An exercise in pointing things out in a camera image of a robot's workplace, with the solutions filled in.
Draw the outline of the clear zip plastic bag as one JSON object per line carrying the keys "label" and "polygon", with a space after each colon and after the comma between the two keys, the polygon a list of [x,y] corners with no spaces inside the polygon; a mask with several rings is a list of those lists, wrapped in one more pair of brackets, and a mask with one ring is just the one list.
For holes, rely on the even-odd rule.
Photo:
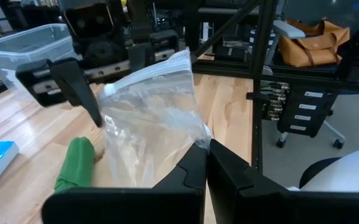
{"label": "clear zip plastic bag", "polygon": [[192,145],[209,149],[189,49],[105,85],[98,104],[115,187],[153,187]]}

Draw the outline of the black boxes with white labels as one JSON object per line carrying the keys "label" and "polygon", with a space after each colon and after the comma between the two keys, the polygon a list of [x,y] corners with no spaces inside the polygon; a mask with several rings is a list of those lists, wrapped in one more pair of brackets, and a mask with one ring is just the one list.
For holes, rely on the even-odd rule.
{"label": "black boxes with white labels", "polygon": [[334,88],[291,85],[277,122],[277,130],[315,137],[337,96],[338,90]]}

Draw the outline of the black aluminium table frame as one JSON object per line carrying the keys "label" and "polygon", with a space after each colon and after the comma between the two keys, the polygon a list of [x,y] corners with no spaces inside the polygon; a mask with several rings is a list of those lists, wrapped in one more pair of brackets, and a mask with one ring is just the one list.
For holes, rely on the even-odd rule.
{"label": "black aluminium table frame", "polygon": [[[286,82],[293,84],[309,84],[312,87],[328,87],[335,90],[359,90],[359,82],[346,82],[333,78],[324,78],[307,75],[293,75],[283,72],[277,75],[264,75],[263,65],[266,58],[268,39],[273,26],[278,0],[248,0],[236,14],[234,14],[222,27],[202,44],[192,57],[193,71],[199,74],[218,75],[223,77],[245,78],[253,81],[253,91],[249,102],[253,105],[252,113],[252,151],[248,161],[259,172],[263,171],[262,154],[262,107],[264,100],[261,94],[261,81]],[[244,20],[248,14],[259,7],[258,23],[256,27],[256,40],[251,54],[250,63],[223,62],[219,60],[196,59],[209,47],[223,37],[224,32],[232,25]]]}

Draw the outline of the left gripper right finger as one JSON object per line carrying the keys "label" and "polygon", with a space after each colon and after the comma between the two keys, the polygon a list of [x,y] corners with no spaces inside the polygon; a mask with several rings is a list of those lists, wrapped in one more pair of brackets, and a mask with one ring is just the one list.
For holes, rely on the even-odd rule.
{"label": "left gripper right finger", "polygon": [[207,181],[217,224],[359,224],[359,193],[290,191],[214,139]]}

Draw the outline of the white rounded object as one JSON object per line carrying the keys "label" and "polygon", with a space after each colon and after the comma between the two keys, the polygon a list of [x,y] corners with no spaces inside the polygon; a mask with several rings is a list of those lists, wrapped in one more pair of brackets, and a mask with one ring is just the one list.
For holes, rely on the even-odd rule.
{"label": "white rounded object", "polygon": [[330,158],[312,164],[298,187],[291,191],[359,192],[359,151],[341,158]]}

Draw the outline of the clear plastic bin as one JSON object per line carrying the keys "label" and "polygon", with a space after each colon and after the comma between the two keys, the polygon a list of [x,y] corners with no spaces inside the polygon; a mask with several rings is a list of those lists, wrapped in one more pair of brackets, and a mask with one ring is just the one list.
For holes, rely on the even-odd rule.
{"label": "clear plastic bin", "polygon": [[16,68],[33,61],[63,58],[81,59],[75,53],[65,24],[47,24],[0,38],[0,78],[7,88],[23,88]]}

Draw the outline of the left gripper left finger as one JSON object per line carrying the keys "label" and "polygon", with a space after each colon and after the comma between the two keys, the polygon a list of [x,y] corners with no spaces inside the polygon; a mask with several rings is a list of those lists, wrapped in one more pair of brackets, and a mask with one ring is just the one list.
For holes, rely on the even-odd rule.
{"label": "left gripper left finger", "polygon": [[44,224],[203,224],[207,150],[193,144],[151,189],[73,188],[50,196]]}

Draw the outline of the green elastic bandage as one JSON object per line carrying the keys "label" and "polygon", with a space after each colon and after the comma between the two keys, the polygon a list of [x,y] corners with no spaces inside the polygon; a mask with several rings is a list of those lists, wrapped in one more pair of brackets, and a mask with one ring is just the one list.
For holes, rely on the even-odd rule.
{"label": "green elastic bandage", "polygon": [[55,182],[55,193],[77,187],[91,187],[95,148],[86,137],[71,140]]}

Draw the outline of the tan leather handbag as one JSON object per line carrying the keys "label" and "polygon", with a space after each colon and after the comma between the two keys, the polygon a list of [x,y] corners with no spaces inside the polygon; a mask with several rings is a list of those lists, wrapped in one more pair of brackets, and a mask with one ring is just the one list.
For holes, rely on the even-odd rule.
{"label": "tan leather handbag", "polygon": [[304,32],[304,38],[290,39],[285,35],[279,38],[279,52],[286,65],[293,67],[315,67],[340,63],[342,57],[338,47],[350,40],[350,28],[340,27],[328,20],[321,20],[315,26],[299,21],[286,21],[287,24]]}

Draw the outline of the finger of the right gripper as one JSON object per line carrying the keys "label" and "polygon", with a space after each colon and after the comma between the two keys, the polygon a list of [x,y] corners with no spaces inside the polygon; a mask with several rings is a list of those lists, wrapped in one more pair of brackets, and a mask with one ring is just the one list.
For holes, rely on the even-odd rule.
{"label": "finger of the right gripper", "polygon": [[50,67],[50,74],[63,95],[72,106],[82,106],[87,110],[97,127],[103,120],[98,102],[77,59],[56,61]]}
{"label": "finger of the right gripper", "polygon": [[148,67],[155,62],[155,51],[150,43],[136,44],[130,47],[128,56],[132,72]]}

